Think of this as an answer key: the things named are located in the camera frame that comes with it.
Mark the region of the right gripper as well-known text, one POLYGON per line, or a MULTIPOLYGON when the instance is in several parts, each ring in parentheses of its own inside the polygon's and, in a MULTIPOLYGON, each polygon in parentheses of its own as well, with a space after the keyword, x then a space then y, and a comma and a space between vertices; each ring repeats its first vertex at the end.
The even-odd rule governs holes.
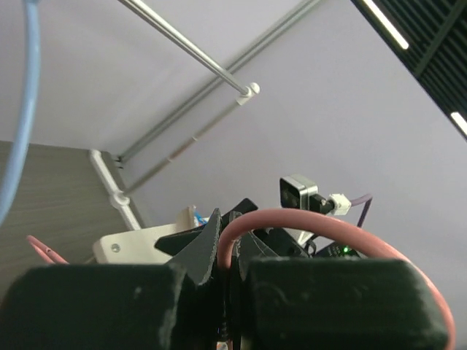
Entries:
MULTIPOLYGON (((158 238, 154 250, 166 253, 179 264, 215 264, 220 235, 232 219, 254 212, 258 206, 244 198, 231 210, 222 213, 215 208, 204 223, 191 229, 178 229, 175 233, 158 238)), ((310 253, 282 227, 257 228, 240 238, 237 245, 251 244, 251 257, 304 257, 310 253)))

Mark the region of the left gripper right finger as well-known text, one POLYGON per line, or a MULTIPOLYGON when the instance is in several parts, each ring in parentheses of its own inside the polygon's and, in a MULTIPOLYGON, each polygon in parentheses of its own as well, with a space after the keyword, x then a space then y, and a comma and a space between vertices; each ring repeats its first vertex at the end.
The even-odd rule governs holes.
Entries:
POLYGON ((236 349, 444 349, 449 330, 420 273, 397 259, 277 257, 251 236, 231 267, 236 349))

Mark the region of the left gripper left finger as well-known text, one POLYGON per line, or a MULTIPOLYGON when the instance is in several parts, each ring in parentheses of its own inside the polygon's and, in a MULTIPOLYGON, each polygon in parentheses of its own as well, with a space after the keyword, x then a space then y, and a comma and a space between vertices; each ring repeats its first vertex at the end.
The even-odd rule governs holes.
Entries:
POLYGON ((198 236, 204 263, 48 265, 16 279, 1 302, 3 349, 214 349, 221 291, 212 278, 221 229, 198 236))

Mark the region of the light blue hanger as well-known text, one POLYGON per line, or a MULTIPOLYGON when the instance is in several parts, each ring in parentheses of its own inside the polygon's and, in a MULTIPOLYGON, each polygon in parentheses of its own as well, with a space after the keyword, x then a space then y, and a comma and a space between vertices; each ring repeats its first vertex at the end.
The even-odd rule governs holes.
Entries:
POLYGON ((2 222, 7 218, 20 184, 34 127, 39 96, 41 75, 39 2, 24 1, 23 10, 25 17, 25 73, 15 139, 1 181, 2 222))

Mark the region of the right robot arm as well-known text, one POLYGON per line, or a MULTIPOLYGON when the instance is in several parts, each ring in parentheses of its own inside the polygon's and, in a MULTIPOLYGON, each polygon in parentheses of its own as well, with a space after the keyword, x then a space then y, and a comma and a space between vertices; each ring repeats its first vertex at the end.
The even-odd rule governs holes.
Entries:
MULTIPOLYGON (((182 251, 189 243, 199 236, 207 224, 207 219, 200 226, 184 230, 175 234, 159 238, 154 248, 171 255, 172 257, 182 251)), ((317 251, 314 240, 317 235, 312 234, 305 240, 304 244, 299 244, 292 238, 284 228, 267 228, 254 230, 253 234, 261 240, 268 248, 280 257, 357 257, 358 253, 336 242, 330 243, 317 251)))

